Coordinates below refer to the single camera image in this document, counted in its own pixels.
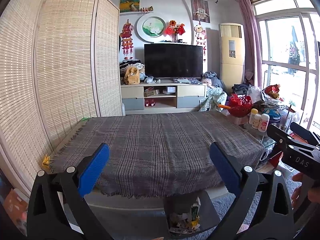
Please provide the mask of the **right human hand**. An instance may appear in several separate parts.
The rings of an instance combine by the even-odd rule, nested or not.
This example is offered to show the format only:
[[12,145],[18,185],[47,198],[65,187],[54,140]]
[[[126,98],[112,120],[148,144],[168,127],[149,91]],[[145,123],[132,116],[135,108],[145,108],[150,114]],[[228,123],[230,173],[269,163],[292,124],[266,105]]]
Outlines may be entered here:
[[305,199],[311,203],[319,204],[319,181],[313,181],[301,172],[295,174],[292,180],[301,183],[300,187],[297,187],[291,196],[294,209],[298,209]]

